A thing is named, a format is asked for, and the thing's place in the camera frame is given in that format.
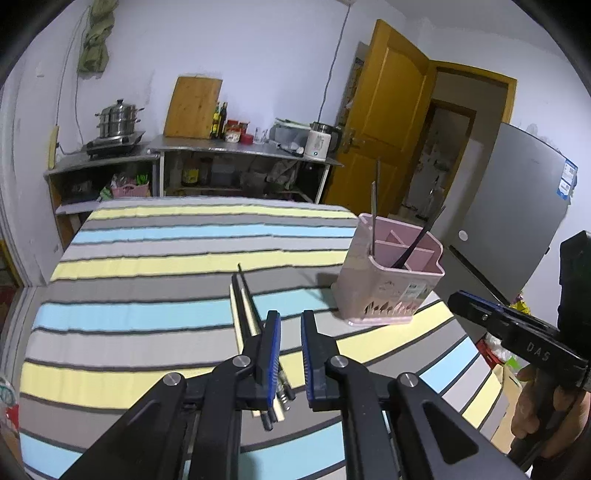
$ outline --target refrigerator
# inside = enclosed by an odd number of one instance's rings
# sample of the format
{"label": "refrigerator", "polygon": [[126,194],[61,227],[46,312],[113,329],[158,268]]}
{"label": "refrigerator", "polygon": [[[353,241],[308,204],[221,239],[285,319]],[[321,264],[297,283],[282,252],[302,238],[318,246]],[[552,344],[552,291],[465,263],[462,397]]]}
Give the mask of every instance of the refrigerator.
{"label": "refrigerator", "polygon": [[501,123],[480,186],[449,245],[454,258],[442,259],[449,271],[443,265],[441,287],[448,291],[440,296],[464,289],[512,303],[548,252],[576,173],[558,151]]}

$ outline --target striped tablecloth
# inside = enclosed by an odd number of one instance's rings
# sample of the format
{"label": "striped tablecloth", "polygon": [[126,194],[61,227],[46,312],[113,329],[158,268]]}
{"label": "striped tablecloth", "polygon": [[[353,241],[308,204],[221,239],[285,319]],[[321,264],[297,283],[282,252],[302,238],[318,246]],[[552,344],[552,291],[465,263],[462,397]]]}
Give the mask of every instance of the striped tablecloth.
{"label": "striped tablecloth", "polygon": [[342,207],[238,198],[116,200],[64,253],[22,369],[22,457],[58,478],[166,372],[203,374],[238,349],[229,301],[241,263],[262,316],[283,318],[281,362],[298,394],[265,432],[242,420],[241,480],[345,478],[340,416],[303,391],[299,317],[370,370],[414,371],[491,438],[507,401],[486,362],[432,294],[412,323],[360,329],[337,318],[330,285],[357,224]]}

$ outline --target pink basket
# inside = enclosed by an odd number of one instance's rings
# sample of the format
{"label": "pink basket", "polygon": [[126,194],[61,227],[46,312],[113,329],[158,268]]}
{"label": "pink basket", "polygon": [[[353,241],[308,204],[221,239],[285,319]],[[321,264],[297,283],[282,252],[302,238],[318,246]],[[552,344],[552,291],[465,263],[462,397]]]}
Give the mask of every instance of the pink basket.
{"label": "pink basket", "polygon": [[122,187],[111,188],[113,198],[120,199],[124,197],[149,197],[150,183],[146,185],[123,185]]}
{"label": "pink basket", "polygon": [[408,323],[445,275],[439,265],[443,247],[427,233],[405,263],[407,270],[389,268],[385,265],[400,258],[421,228],[378,217],[372,257],[371,222],[371,215],[359,215],[347,257],[332,285],[337,307],[351,325]]}

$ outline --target door handle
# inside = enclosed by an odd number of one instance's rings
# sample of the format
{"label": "door handle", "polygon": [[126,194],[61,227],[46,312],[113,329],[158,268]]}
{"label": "door handle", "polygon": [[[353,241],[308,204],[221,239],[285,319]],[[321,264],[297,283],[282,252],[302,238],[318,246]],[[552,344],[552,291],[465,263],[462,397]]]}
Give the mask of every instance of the door handle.
{"label": "door handle", "polygon": [[365,140],[355,138],[355,129],[348,130],[345,135],[345,141],[343,142],[343,153],[349,153],[351,148],[361,148],[365,145]]}

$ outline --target kettle handle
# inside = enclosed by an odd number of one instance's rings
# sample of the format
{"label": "kettle handle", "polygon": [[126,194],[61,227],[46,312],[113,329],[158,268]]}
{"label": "kettle handle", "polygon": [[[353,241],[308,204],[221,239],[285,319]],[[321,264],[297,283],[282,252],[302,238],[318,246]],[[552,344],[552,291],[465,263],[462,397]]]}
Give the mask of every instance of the kettle handle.
{"label": "kettle handle", "polygon": [[343,139],[343,132],[340,128],[333,128],[333,131],[331,133],[336,133],[337,139],[335,147],[332,150],[329,149],[327,153],[335,153],[339,149],[341,140]]}

